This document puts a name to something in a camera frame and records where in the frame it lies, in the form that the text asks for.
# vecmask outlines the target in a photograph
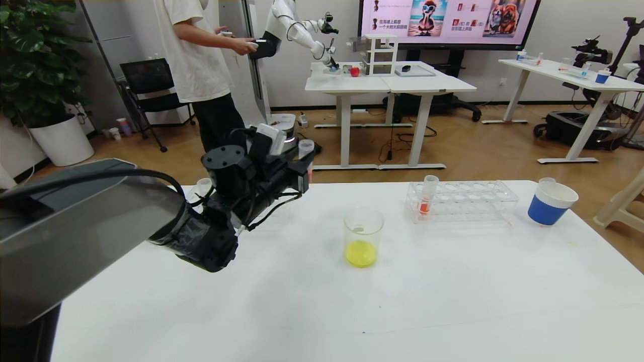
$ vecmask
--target wooden floor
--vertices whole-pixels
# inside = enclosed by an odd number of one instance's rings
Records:
[[[499,119],[505,106],[485,106],[483,119]],[[536,160],[542,157],[564,157],[569,147],[533,137],[533,127],[549,111],[566,110],[570,106],[520,106],[515,117],[527,119],[525,124],[481,124],[470,120],[471,112],[456,110],[449,116],[432,116],[429,125],[438,132],[437,137],[424,141],[421,163],[443,163],[443,170],[389,170],[389,171],[319,171],[314,182],[396,182],[419,181],[427,174],[437,175],[441,180],[539,180],[554,177],[575,189],[580,201],[573,211],[593,229],[608,240],[626,259],[644,273],[644,234],[629,227],[613,223],[606,230],[592,222],[592,217],[615,193],[625,187],[644,167],[644,152],[619,148],[615,152],[584,151],[585,157],[596,157],[599,164],[551,164],[541,165]],[[352,122],[384,122],[383,110],[371,110],[374,115],[356,113]],[[319,110],[306,112],[311,124],[335,122],[335,111]],[[206,175],[200,163],[203,155],[198,126],[186,124],[179,128],[156,129],[167,153],[159,152],[152,138],[140,136],[107,140],[103,136],[91,140],[96,154],[92,159],[116,157],[137,164],[141,168],[168,173],[181,184],[194,184]],[[413,132],[413,129],[395,129],[396,133]],[[338,164],[340,132],[338,129],[314,129],[302,131],[324,148],[316,157],[316,164]],[[390,138],[390,129],[352,129],[351,163],[376,163],[383,144]],[[385,148],[381,157],[386,156]],[[389,163],[406,163],[408,146],[403,142],[393,143],[393,160]],[[36,177],[56,169],[50,166],[38,172]],[[632,206],[633,212],[644,215],[644,205]]]

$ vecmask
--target black pants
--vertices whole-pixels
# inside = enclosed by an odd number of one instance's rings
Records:
[[[232,130],[245,126],[230,93],[219,98],[194,102],[193,109],[199,121],[204,151],[229,144],[239,145],[246,150],[243,132],[235,132],[231,136]]]

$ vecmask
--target cartoon image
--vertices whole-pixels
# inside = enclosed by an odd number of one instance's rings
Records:
[[[413,0],[408,35],[410,37],[440,36],[447,0]]]
[[[483,36],[514,37],[526,0],[493,0]]]

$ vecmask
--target white t-shirt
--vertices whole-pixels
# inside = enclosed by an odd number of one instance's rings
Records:
[[[215,99],[231,92],[231,76],[222,50],[179,39],[173,25],[192,19],[193,25],[213,32],[200,0],[155,0],[166,59],[181,102]]]

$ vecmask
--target potted plant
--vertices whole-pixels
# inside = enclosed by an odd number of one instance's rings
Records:
[[[75,10],[75,1],[0,0],[0,110],[26,126],[56,166],[94,154],[77,118],[89,112],[69,114],[64,105],[89,103],[77,67],[83,56],[71,46],[90,40],[67,34],[72,23],[58,16]]]

